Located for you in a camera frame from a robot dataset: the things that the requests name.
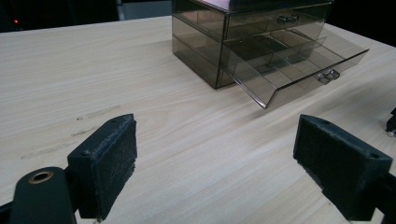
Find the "drawer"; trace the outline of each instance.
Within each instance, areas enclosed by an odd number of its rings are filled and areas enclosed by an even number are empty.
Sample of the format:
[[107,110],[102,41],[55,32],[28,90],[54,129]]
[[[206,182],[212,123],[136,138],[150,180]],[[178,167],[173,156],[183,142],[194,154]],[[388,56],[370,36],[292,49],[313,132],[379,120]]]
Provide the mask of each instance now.
[[284,30],[225,41],[223,70],[261,107],[283,105],[335,81],[368,51],[325,29],[323,36]]

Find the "light wood surface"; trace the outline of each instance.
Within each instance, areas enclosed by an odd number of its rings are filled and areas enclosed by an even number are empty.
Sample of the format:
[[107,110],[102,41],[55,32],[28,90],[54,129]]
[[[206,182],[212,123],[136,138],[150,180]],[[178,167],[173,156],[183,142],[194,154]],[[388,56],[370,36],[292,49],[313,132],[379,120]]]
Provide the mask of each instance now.
[[175,57],[170,17],[0,34],[0,204],[23,175],[65,168],[100,125],[134,113],[136,169],[104,223],[348,223],[292,157],[298,119],[326,119],[396,158],[384,131],[396,49],[326,27],[369,52],[272,111],[236,85],[211,89]]

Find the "screw hole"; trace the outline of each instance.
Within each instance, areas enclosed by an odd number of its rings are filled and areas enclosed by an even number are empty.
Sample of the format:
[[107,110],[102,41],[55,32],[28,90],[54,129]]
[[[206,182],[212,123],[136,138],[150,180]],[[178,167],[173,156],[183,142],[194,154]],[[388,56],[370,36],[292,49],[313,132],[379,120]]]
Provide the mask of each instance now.
[[379,156],[376,155],[375,153],[371,153],[370,156],[371,156],[372,158],[374,158],[374,159],[378,159],[378,158],[379,158]]
[[43,172],[37,173],[35,175],[32,175],[29,178],[29,183],[31,183],[31,184],[43,183],[43,182],[49,180],[52,176],[53,176],[53,172],[43,171]]

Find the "black bracket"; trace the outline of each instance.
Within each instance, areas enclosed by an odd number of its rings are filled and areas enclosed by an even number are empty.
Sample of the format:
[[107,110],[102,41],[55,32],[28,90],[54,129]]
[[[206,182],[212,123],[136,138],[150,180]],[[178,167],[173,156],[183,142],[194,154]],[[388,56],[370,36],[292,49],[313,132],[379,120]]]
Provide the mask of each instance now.
[[0,207],[0,223],[77,223],[104,220],[134,172],[133,114],[107,121],[68,156],[68,167],[46,167],[21,178],[14,200]]
[[324,119],[301,115],[293,157],[347,220],[396,223],[392,158]]
[[396,108],[390,114],[393,116],[387,122],[388,136],[396,137]]

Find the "transparent plastic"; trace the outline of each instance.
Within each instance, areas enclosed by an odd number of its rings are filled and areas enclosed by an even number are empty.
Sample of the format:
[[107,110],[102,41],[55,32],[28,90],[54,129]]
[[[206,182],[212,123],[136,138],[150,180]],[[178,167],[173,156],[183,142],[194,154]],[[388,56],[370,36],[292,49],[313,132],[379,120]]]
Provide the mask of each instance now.
[[332,3],[173,0],[173,51],[215,89],[236,82],[263,108],[283,105],[368,50],[323,29]]

